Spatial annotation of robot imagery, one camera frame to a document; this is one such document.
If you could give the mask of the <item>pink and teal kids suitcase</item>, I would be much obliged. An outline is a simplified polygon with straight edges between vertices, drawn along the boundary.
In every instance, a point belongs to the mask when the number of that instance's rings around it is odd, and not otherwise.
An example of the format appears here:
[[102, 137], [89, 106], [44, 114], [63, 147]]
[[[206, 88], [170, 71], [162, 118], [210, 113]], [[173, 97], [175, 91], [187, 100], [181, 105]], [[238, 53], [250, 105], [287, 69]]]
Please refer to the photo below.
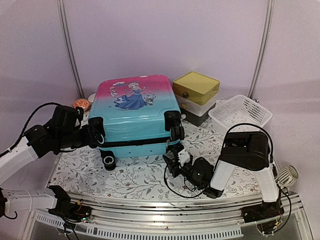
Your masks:
[[171, 81], [159, 74], [100, 83], [87, 123], [103, 125], [105, 143], [97, 148], [108, 171], [117, 159], [164, 155], [185, 138]]

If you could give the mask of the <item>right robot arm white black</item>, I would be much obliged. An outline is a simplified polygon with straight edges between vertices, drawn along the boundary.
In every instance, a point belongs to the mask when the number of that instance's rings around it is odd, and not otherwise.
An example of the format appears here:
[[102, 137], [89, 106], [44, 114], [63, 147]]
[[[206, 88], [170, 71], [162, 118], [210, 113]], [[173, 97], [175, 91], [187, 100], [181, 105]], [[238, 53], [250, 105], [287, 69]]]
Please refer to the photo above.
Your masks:
[[183, 176], [195, 190], [211, 199], [222, 196], [236, 167], [251, 171], [260, 187], [262, 202], [242, 208], [245, 222], [280, 217], [285, 212], [272, 164], [273, 142], [264, 130], [228, 132], [215, 165], [203, 157], [194, 159], [182, 144], [169, 147], [162, 157], [165, 170], [174, 178]]

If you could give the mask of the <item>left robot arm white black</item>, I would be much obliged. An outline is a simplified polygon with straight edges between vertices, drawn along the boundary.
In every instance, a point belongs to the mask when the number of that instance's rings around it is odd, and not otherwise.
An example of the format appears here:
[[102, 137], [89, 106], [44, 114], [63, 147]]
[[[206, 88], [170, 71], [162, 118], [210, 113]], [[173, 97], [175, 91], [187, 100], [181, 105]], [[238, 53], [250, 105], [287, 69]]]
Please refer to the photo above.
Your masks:
[[[44, 125], [23, 127], [16, 142], [0, 154], [0, 182], [4, 183], [27, 164], [52, 152], [55, 155], [70, 153], [86, 146], [97, 147], [94, 129], [81, 125], [82, 107], [72, 108], [54, 103], [52, 118]], [[84, 201], [72, 203], [71, 197], [59, 185], [40, 190], [0, 190], [0, 215], [8, 217], [20, 210], [47, 209], [48, 213], [72, 223], [86, 222], [92, 208]]]

